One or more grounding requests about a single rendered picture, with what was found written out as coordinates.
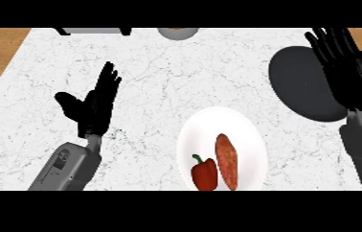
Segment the red bell pepper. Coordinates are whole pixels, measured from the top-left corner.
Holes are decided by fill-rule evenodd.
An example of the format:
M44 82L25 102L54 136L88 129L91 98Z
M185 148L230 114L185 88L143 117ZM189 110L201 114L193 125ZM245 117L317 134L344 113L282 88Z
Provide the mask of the red bell pepper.
M201 159L198 154L192 155L196 165L190 169L192 182L199 191L213 191L217 187L217 169L211 158Z

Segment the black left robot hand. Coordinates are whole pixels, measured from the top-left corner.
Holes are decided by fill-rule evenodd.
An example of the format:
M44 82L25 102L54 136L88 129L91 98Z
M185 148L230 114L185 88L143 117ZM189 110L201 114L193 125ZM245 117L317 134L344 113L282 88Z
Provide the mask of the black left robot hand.
M57 92L53 96L63 115L78 123L78 137L83 139L88 135L102 136L109 129L119 82L115 65L108 61L94 89L87 92L83 101L66 92Z

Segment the dark grey pan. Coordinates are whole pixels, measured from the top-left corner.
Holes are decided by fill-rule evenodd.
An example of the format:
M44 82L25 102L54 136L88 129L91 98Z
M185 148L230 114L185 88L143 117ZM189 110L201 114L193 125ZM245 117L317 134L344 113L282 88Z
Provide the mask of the dark grey pan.
M269 81L279 100L300 116L325 123L343 120L346 108L334 99L310 47L289 46L276 51Z

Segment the white plate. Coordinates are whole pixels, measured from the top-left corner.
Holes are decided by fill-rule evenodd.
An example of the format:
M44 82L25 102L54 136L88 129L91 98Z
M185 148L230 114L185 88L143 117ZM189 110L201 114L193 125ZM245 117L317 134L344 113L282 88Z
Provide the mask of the white plate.
M267 151L258 130L236 110L213 106L201 109L186 120L177 141L180 176L189 190L196 191L190 169L198 164L192 157L216 159L214 143L223 133L238 154L238 191L261 189L267 173Z

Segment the grey bowl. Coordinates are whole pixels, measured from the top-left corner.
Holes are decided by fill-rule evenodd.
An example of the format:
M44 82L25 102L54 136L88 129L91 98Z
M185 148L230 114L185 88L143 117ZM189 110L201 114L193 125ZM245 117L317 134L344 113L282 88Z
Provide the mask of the grey bowl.
M198 33L198 28L158 28L159 34L170 40L186 40Z

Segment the grey appliance with black legs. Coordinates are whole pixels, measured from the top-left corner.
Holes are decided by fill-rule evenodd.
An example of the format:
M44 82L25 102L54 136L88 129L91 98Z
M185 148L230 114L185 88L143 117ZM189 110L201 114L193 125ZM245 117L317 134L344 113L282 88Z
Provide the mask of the grey appliance with black legs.
M60 35L71 34L131 34L131 28L54 28Z

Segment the orange sweet potato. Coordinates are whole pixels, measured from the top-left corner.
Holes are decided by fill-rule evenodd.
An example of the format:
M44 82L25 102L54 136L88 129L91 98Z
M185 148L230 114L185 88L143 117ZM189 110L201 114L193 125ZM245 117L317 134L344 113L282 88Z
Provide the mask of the orange sweet potato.
M238 153L223 133L216 137L214 154L224 184L229 190L235 191L238 188Z

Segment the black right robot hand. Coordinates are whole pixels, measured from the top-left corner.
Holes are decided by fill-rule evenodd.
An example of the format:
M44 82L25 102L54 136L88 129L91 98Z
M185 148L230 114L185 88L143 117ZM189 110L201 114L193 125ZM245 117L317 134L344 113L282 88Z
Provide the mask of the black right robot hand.
M344 27L313 28L304 33L322 65L334 98L362 111L362 51Z

